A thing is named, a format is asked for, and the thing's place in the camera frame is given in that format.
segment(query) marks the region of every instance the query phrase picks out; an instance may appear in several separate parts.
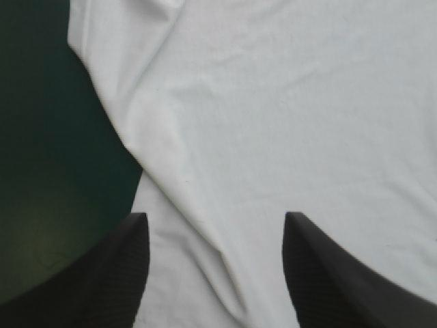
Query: dark green surface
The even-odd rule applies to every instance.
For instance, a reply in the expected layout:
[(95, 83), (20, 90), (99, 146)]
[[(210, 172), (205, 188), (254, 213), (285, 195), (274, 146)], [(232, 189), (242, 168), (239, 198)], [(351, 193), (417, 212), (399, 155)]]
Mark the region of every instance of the dark green surface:
[(66, 42), (68, 0), (0, 7), (0, 303), (130, 212), (141, 168)]

